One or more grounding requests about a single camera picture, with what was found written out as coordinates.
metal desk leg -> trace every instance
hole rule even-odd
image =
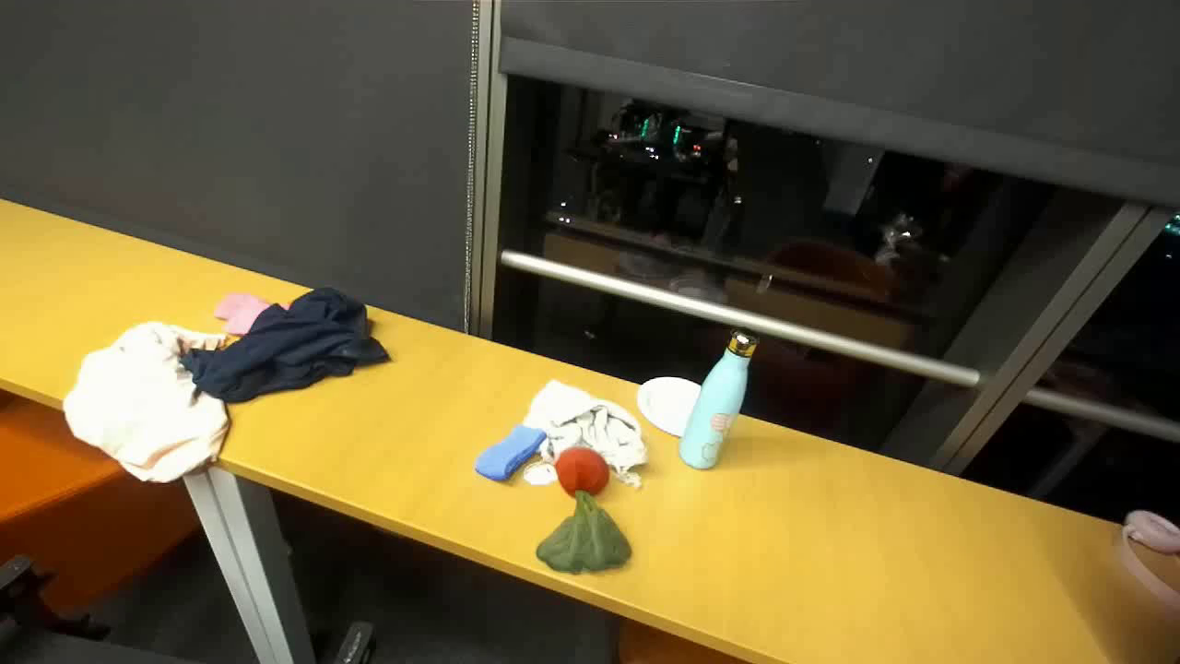
[[[286,541],[262,488],[224,470],[185,475],[194,518],[262,664],[312,664]]]

pink cloth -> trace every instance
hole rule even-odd
[[[269,300],[235,290],[218,304],[215,317],[224,322],[224,333],[243,336],[255,330],[258,312],[269,306],[271,306]]]

wooden desk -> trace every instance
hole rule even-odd
[[[224,290],[301,290],[10,203],[0,203],[0,266],[0,386],[40,402],[60,402],[76,357],[135,322],[215,330]],[[470,460],[550,376],[623,405],[632,386],[398,312],[371,317],[394,362],[235,405],[222,470],[747,660],[1180,652],[1180,617],[1123,576],[1112,523],[761,422],[737,422],[715,474],[689,474],[673,438],[647,429],[646,488],[600,498],[632,562],[556,576],[535,546],[571,502],[556,488],[485,483]],[[258,546],[238,530],[255,498],[227,474],[208,475],[208,488],[232,483],[218,502],[224,519],[201,526],[238,594],[232,576],[258,576]],[[238,597],[248,627],[286,619],[262,617],[264,597],[282,601],[271,585]]]

blue object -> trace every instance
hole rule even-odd
[[[540,429],[512,429],[502,442],[480,454],[476,474],[506,483],[530,454],[538,454],[540,438]]]
[[[715,470],[722,442],[739,415],[746,384],[747,384],[747,336],[734,336],[726,356],[706,369],[699,384],[699,399],[689,415],[689,426],[679,438],[679,459],[691,470]]]
[[[392,356],[368,330],[371,322],[361,300],[312,288],[286,311],[262,311],[232,347],[185,351],[179,364],[192,372],[194,390],[222,402],[250,402],[269,390],[297,390],[385,362]]]

light blue water bottle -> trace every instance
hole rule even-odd
[[[753,347],[747,336],[734,333],[726,356],[706,369],[685,435],[679,438],[679,459],[685,464],[710,470],[718,460],[746,402]]]

